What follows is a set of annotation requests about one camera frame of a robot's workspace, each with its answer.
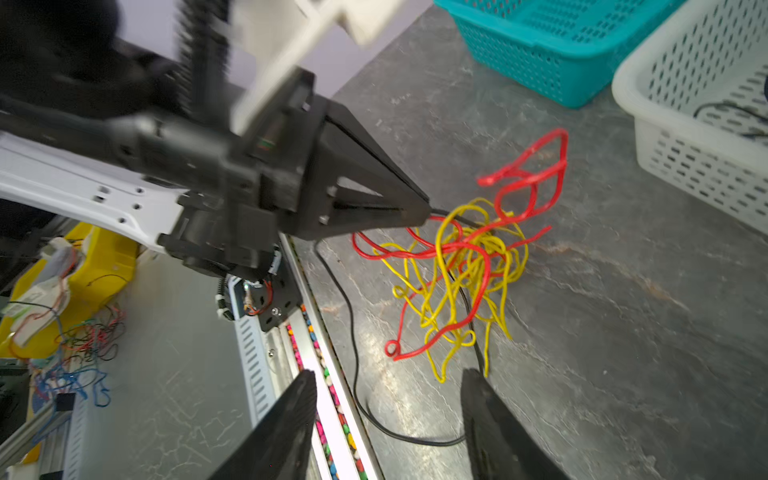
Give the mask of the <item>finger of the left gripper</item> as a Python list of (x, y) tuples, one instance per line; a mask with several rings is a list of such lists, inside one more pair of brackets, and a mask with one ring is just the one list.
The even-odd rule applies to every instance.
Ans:
[(349, 109), (330, 101), (304, 174), (299, 237), (420, 226), (430, 214), (427, 194)]

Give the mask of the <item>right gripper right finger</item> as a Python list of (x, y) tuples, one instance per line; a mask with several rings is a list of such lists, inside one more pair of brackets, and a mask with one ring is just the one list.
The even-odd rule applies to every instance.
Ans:
[(566, 479), (480, 371), (462, 374), (461, 409), (474, 479)]

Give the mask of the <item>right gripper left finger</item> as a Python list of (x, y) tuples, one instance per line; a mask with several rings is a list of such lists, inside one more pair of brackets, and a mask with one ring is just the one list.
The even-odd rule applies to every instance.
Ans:
[(315, 374), (302, 371), (213, 479), (304, 479), (315, 426)]

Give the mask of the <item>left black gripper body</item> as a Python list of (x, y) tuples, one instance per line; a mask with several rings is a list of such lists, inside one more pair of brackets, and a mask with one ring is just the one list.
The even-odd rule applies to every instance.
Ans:
[(320, 130), (314, 83), (307, 70), (291, 73), (241, 135), (159, 108), (138, 115), (138, 166), (185, 191), (157, 237), (166, 253), (211, 276), (266, 277)]

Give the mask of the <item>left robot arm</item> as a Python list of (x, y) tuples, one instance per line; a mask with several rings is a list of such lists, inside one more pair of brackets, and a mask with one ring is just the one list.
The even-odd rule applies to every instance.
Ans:
[(118, 36), (114, 1), (1, 5), (1, 131), (178, 188), (98, 200), (106, 178), (4, 160), (4, 197), (113, 228), (195, 271), (258, 281), (281, 235), (414, 227), (424, 193), (301, 58), (332, 26), (375, 39), (396, 1), (181, 1), (178, 56)]

